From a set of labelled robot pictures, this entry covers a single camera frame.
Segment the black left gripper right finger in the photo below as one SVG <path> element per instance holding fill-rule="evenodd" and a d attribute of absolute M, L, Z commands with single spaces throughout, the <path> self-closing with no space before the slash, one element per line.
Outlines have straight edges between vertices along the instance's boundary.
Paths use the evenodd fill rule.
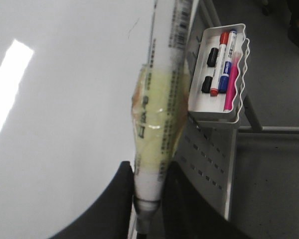
<path fill-rule="evenodd" d="M 167 239 L 249 239 L 221 216 L 194 188 L 177 162 L 172 162 L 163 191 Z"/>

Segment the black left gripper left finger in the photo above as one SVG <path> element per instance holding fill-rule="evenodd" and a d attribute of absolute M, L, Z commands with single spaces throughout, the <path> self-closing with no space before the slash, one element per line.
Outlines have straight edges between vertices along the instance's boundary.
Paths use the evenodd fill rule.
<path fill-rule="evenodd" d="M 53 239 L 126 239 L 129 233 L 134 176 L 123 161 L 101 196 Z"/>

